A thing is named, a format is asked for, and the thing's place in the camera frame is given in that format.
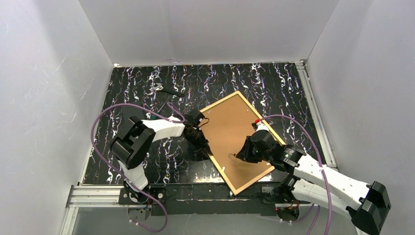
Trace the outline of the green wooden photo frame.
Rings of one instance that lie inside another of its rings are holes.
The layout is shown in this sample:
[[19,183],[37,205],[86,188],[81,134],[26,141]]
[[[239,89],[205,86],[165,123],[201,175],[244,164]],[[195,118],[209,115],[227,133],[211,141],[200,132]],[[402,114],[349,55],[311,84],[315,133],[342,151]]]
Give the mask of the green wooden photo frame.
[[213,152],[210,159],[234,195],[275,169],[268,162],[248,163],[228,156],[241,150],[246,137],[254,133],[251,123],[262,118],[240,91],[200,111],[209,119],[201,130]]

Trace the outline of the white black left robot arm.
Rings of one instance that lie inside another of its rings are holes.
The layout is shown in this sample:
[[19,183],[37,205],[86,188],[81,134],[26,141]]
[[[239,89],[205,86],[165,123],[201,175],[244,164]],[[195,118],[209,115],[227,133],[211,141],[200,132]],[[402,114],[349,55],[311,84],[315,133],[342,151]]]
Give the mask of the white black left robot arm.
[[196,155],[203,158],[212,156],[208,140],[199,127],[205,118],[205,115],[196,109],[184,115],[184,122],[173,116],[167,120],[141,120],[131,116],[110,145],[111,152],[116,156],[127,177],[125,184],[135,192],[148,185],[143,161],[155,141],[183,137],[193,145]]

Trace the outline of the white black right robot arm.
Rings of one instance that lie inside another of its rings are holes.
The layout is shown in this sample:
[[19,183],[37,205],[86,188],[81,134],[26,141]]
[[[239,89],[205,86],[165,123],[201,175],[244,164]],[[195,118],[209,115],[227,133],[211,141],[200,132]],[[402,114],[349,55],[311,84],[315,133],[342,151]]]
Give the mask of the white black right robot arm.
[[278,143],[267,130],[247,136],[236,158],[248,162],[265,161],[289,177],[279,192],[317,204],[351,219],[356,229],[378,235],[391,210],[386,187],[354,180],[319,163],[304,151]]

